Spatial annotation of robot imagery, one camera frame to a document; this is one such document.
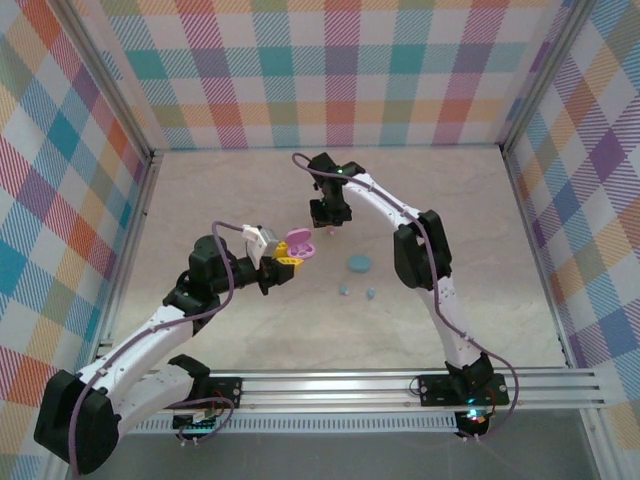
checkered pattern backdrop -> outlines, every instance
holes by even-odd
[[[571,3],[75,0],[172,149],[495,143]]]
[[[571,349],[617,372],[611,418],[640,472],[640,0],[598,2],[516,156]]]
[[[45,0],[0,2],[0,478],[34,478],[46,381],[86,362],[142,159]]]

blue disc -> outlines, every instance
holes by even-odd
[[[371,259],[366,255],[353,255],[349,257],[347,266],[349,270],[356,273],[367,273],[371,270]]]

pink toy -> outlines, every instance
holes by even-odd
[[[308,228],[291,230],[284,239],[289,246],[287,255],[291,258],[300,258],[302,260],[313,257],[316,254],[316,247],[309,243],[310,239],[311,230]]]

purple cable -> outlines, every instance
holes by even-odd
[[[516,408],[516,404],[518,403],[518,398],[520,396],[520,381],[518,379],[518,375],[516,373],[516,369],[513,367],[513,365],[511,365],[511,363],[509,363],[506,359],[504,359],[500,355],[498,355],[496,353],[493,353],[490,350],[487,350],[482,345],[480,345],[478,342],[476,342],[473,338],[468,338],[466,332],[463,332],[462,330],[457,328],[455,325],[453,325],[449,320],[447,320],[447,318],[444,316],[444,314],[440,311],[440,290],[438,288],[438,275],[437,275],[437,270],[436,270],[436,262],[435,262],[434,255],[433,255],[433,249],[431,248],[431,241],[429,240],[429,236],[427,235],[427,232],[424,229],[424,227],[422,226],[422,224],[418,221],[418,219],[416,217],[411,215],[409,212],[406,212],[401,205],[399,205],[395,200],[390,198],[388,195],[386,195],[381,190],[379,190],[379,189],[377,189],[375,187],[371,188],[366,182],[363,182],[362,180],[358,180],[357,178],[349,177],[347,175],[340,175],[340,174],[337,174],[337,173],[327,173],[327,172],[321,172],[319,170],[314,170],[314,169],[309,168],[306,165],[303,165],[302,163],[300,163],[298,161],[297,157],[304,158],[307,162],[311,162],[311,159],[309,157],[307,157],[306,155],[302,154],[302,153],[298,153],[298,152],[294,153],[291,156],[291,159],[293,160],[293,163],[298,168],[301,168],[302,170],[305,170],[305,171],[307,171],[309,173],[312,173],[314,175],[320,175],[320,176],[327,177],[327,178],[339,178],[341,180],[346,180],[348,182],[353,182],[356,185],[360,185],[361,187],[364,187],[367,190],[370,190],[373,193],[375,193],[376,195],[378,195],[385,202],[387,202],[392,208],[395,208],[398,212],[400,212],[400,214],[402,214],[403,216],[405,216],[406,218],[411,220],[418,227],[418,230],[420,231],[420,235],[424,239],[424,245],[425,245],[425,248],[427,249],[427,256],[429,257],[429,267],[431,268],[431,281],[433,283],[433,303],[434,303],[434,307],[435,307],[435,310],[436,310],[436,314],[438,315],[440,320],[442,320],[442,323],[444,323],[447,326],[447,328],[449,328],[450,330],[452,330],[456,334],[460,335],[460,337],[465,339],[467,342],[469,342],[471,345],[476,347],[478,350],[486,353],[490,357],[495,358],[500,363],[503,363],[511,371],[511,374],[513,375],[513,383],[514,383],[513,399],[511,401],[511,405],[509,406],[509,410],[507,411],[505,419],[499,425],[496,425],[495,427],[493,427],[490,432],[488,432],[488,433],[486,433],[484,435],[484,437],[488,437],[490,435],[495,434],[495,432],[497,430],[499,430],[500,428],[502,428],[502,425],[504,425],[506,423],[507,419],[511,416],[511,414],[514,411],[514,409]]]
[[[220,240],[220,235],[218,235],[219,226],[228,228],[230,230],[235,230],[237,232],[242,232],[242,228],[236,227],[235,225],[231,225],[226,222],[219,222],[219,221],[213,222],[213,224],[211,225],[211,233],[213,234],[213,239],[216,242],[218,251],[224,252],[224,246],[222,245],[222,241]],[[227,274],[227,278],[229,279],[229,293],[227,295],[227,298],[224,299],[224,302],[222,302],[218,307],[208,312],[203,312],[197,315],[191,315],[189,317],[183,317],[183,318],[179,318],[179,319],[167,322],[163,325],[163,328],[173,327],[186,322],[194,322],[196,320],[200,320],[205,317],[212,317],[218,314],[227,305],[229,305],[229,302],[231,302],[231,299],[233,298],[233,291],[235,288],[235,285],[233,283],[233,271],[231,269],[231,264],[229,263],[229,259],[227,258],[227,256],[222,255],[221,257],[222,257],[222,263],[224,265],[225,272]],[[110,368],[115,363],[115,361],[118,358],[120,358],[120,356],[122,356],[124,352],[129,350],[133,345],[135,345],[136,343],[138,343],[140,340],[142,340],[144,337],[146,337],[151,333],[153,333],[151,329],[143,330],[142,332],[138,333],[137,335],[129,339],[127,343],[122,345],[120,348],[118,348],[118,350],[116,350],[113,353],[113,355],[104,363],[104,365],[100,370],[107,370],[108,368]],[[95,383],[98,381],[100,377],[101,377],[101,374],[100,374],[100,371],[98,371],[95,373],[93,377],[89,379],[84,389],[80,393],[78,400],[73,406],[73,411],[71,413],[71,419],[69,421],[68,447],[69,447],[69,465],[71,465],[71,472],[73,473],[74,477],[80,476],[80,471],[78,470],[78,456],[77,456],[77,448],[76,448],[77,447],[76,446],[76,428],[78,426],[78,415],[80,414],[80,407],[82,406],[84,399],[89,394],[89,391],[95,385]]]
[[[200,443],[206,442],[211,437],[213,437],[216,433],[218,433],[220,430],[222,430],[224,427],[226,427],[227,423],[229,423],[229,420],[231,420],[231,415],[233,415],[233,411],[235,410],[236,406],[234,405],[234,403],[231,400],[229,400],[228,398],[225,398],[225,397],[199,398],[198,400],[187,400],[186,402],[178,402],[178,403],[174,403],[173,405],[169,405],[169,408],[189,407],[191,405],[197,405],[199,403],[205,403],[205,402],[222,402],[222,403],[226,403],[229,406],[229,414],[227,415],[227,417],[224,419],[224,421],[220,425],[218,425],[212,431],[207,433],[204,437],[200,438],[197,441],[194,440],[193,441],[194,445],[198,445]],[[182,432],[183,431],[184,431],[184,427],[181,427],[180,430],[178,430],[178,438],[182,442],[186,442],[187,439],[182,436]]]

